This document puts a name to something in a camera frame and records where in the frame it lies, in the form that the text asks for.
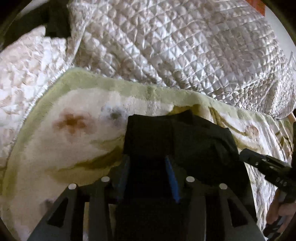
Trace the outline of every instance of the quilted satin bedspread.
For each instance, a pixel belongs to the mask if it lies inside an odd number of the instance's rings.
[[[244,0],[78,1],[88,6],[75,64],[113,78],[197,91],[283,118],[292,70],[265,18]]]

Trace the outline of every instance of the metal screw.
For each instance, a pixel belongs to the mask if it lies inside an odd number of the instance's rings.
[[[189,183],[192,183],[192,182],[195,181],[195,178],[191,177],[191,176],[188,176],[188,177],[186,177],[186,181],[189,182]]]
[[[220,183],[219,185],[220,189],[225,190],[227,189],[227,185],[225,183]]]
[[[107,183],[107,182],[110,181],[110,177],[108,177],[108,176],[102,177],[101,181],[104,182],[104,183]]]
[[[68,188],[69,188],[70,190],[74,190],[74,189],[76,189],[76,187],[77,187],[77,185],[76,185],[75,183],[71,183],[71,184],[68,186]]]

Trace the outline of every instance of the white quilted comforter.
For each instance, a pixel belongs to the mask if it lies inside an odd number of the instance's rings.
[[[41,26],[0,53],[0,168],[35,102],[73,65],[275,118],[294,108],[288,61],[244,0],[75,0],[68,7],[72,38],[50,39]]]

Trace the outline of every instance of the finger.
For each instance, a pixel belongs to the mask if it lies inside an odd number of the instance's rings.
[[[267,212],[266,222],[268,224],[272,224],[279,217],[279,214],[278,214],[278,210],[279,210],[279,194],[280,194],[280,190],[277,189],[277,191],[276,191],[276,193],[274,195],[274,200],[270,204],[268,212]]]
[[[296,211],[296,203],[285,203],[279,207],[280,216],[294,216]]]
[[[277,232],[282,233],[283,231],[285,231],[286,227],[289,225],[292,218],[293,216],[286,216],[286,220],[284,221],[284,223],[282,224],[282,226],[279,228]]]

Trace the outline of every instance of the fuzzy blanket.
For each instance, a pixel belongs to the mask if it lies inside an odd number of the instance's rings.
[[[239,151],[249,148],[291,160],[292,126],[286,119],[275,121],[193,91],[72,69],[38,101],[19,133],[1,183],[5,224],[25,241],[43,216],[44,204],[54,201],[69,183],[92,183],[118,165],[129,115],[167,115],[186,109],[229,128]],[[262,229],[275,187],[246,167]]]
[[[68,39],[45,37],[40,26],[0,53],[0,170],[32,107],[73,66],[273,118],[294,110],[293,70],[244,0],[73,0],[68,9]]]

